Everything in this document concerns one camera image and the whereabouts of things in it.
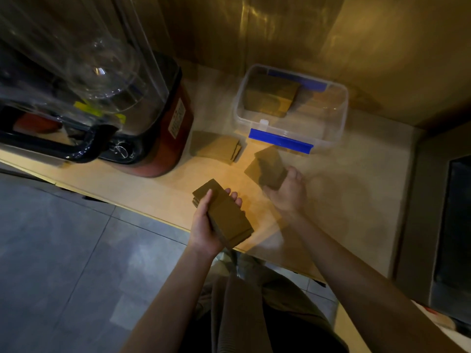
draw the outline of appliance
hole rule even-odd
[[[394,280],[471,327],[471,122],[418,144]]]
[[[181,78],[150,47],[134,0],[0,0],[0,143],[161,176],[193,122]],[[25,113],[60,122],[70,143],[18,130]]]

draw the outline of hand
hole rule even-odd
[[[236,204],[242,206],[242,198],[237,197],[237,192],[232,192],[231,189],[227,188],[225,190],[228,194],[230,193],[232,199]],[[201,198],[200,203],[196,209],[195,214],[193,215],[193,222],[191,224],[190,230],[190,240],[188,242],[188,247],[198,251],[203,254],[210,260],[213,260],[216,255],[218,255],[224,245],[218,239],[216,234],[211,230],[209,225],[209,218],[207,215],[208,205],[211,200],[212,190],[209,189],[208,193]]]
[[[288,175],[279,190],[264,186],[263,191],[275,207],[283,212],[299,212],[306,203],[304,179],[301,172],[292,166],[288,167]]]

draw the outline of left hand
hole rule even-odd
[[[225,191],[228,194],[230,193],[230,196],[239,207],[242,206],[242,198],[237,197],[237,192],[231,193],[230,188],[227,188]],[[222,245],[221,241],[211,230],[211,226],[209,225],[207,212],[211,195],[212,190],[209,189],[208,193],[206,193],[206,195],[201,198],[196,212],[193,215],[188,248],[198,251],[212,261],[216,255],[218,255],[222,249],[224,249],[224,245]]]

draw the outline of gray tile floor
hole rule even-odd
[[[31,182],[0,177],[0,352],[118,351],[175,266],[188,233]],[[337,301],[330,289],[268,266],[333,322]]]

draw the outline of cardboard piece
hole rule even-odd
[[[255,159],[244,173],[261,188],[268,186],[279,189],[288,171],[283,166],[280,154],[275,146],[267,147],[255,153]]]
[[[214,179],[193,192],[196,207],[209,189],[213,191],[208,207],[209,222],[224,246],[232,249],[250,237],[253,228],[239,206]]]
[[[252,112],[283,118],[300,87],[291,80],[256,74],[250,77],[244,92],[244,106]]]
[[[215,134],[208,131],[193,131],[190,155],[208,157],[231,164],[241,149],[239,139],[234,136]]]

